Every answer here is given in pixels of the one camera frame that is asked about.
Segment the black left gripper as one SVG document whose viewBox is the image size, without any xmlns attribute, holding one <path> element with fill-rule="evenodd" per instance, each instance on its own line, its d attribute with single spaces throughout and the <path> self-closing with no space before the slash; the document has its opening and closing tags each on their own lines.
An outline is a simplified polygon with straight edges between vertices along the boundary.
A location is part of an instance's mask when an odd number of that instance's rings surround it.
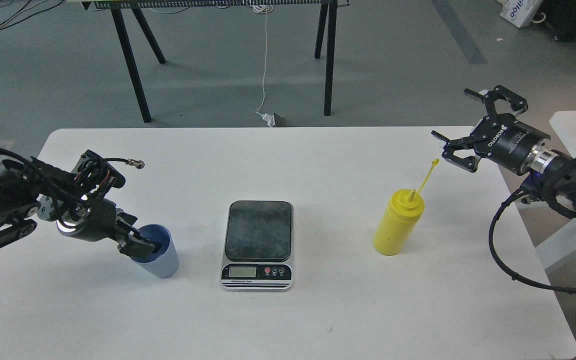
<svg viewBox="0 0 576 360">
<path fill-rule="evenodd" d="M 116 203 L 103 199 L 91 207 L 86 216 L 77 221 L 66 218 L 63 223 L 57 223 L 61 235 L 87 242 L 97 242 L 103 239 L 115 240 L 117 231 L 134 231 L 137 222 L 135 215 L 121 212 Z M 118 238 L 118 251 L 138 260 L 146 260 L 155 256 L 162 249 L 162 244 L 153 241 L 140 233 L 128 233 Z"/>
</svg>

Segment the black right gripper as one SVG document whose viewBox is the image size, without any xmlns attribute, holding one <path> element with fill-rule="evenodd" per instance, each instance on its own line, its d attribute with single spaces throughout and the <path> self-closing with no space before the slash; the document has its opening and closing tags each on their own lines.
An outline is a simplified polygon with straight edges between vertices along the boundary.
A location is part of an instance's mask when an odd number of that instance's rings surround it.
<svg viewBox="0 0 576 360">
<path fill-rule="evenodd" d="M 486 116 L 473 126 L 470 136 L 459 139 L 448 139 L 432 130 L 430 134 L 444 143 L 441 157 L 469 173 L 478 170 L 482 158 L 491 160 L 517 176 L 527 173 L 533 148 L 551 139 L 549 134 L 516 119 L 516 116 L 528 110 L 528 101 L 502 85 L 479 92 L 466 88 L 463 93 L 473 100 L 482 102 Z M 495 103 L 499 100 L 508 103 L 512 112 L 498 114 Z M 473 150 L 474 155 L 467 157 L 455 155 L 457 151 L 466 150 Z"/>
</svg>

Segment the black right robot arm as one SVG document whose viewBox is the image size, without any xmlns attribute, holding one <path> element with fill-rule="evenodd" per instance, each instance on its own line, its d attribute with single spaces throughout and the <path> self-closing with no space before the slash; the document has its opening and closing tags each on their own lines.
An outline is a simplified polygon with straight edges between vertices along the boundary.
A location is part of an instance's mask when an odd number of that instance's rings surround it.
<svg viewBox="0 0 576 360">
<path fill-rule="evenodd" d="M 576 287 L 543 284 L 526 278 L 510 269 L 499 257 L 494 246 L 494 230 L 501 215 L 513 202 L 544 202 L 559 215 L 576 219 L 576 157 L 550 149 L 550 136 L 517 119 L 528 110 L 528 101 L 503 85 L 493 89 L 474 91 L 464 89 L 464 94 L 480 101 L 486 114 L 470 134 L 449 139 L 432 131 L 432 136 L 443 142 L 442 158 L 469 173 L 475 173 L 481 159 L 488 159 L 498 166 L 523 176 L 519 188 L 505 199 L 493 215 L 487 243 L 491 256 L 512 280 L 537 289 L 576 295 Z"/>
</svg>

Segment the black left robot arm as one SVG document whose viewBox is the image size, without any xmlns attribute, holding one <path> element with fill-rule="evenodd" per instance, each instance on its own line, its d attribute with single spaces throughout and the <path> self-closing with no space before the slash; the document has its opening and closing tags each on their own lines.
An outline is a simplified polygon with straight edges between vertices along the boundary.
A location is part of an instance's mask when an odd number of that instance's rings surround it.
<svg viewBox="0 0 576 360">
<path fill-rule="evenodd" d="M 36 157 L 0 148 L 0 249 L 32 234 L 34 216 L 55 223 L 65 237 L 97 242 L 111 239 L 122 255 L 146 261 L 164 251 L 162 242 L 135 228 L 137 217 L 106 198 L 126 178 L 114 162 L 144 168 L 131 158 L 103 157 L 86 150 L 73 170 L 65 171 Z"/>
</svg>

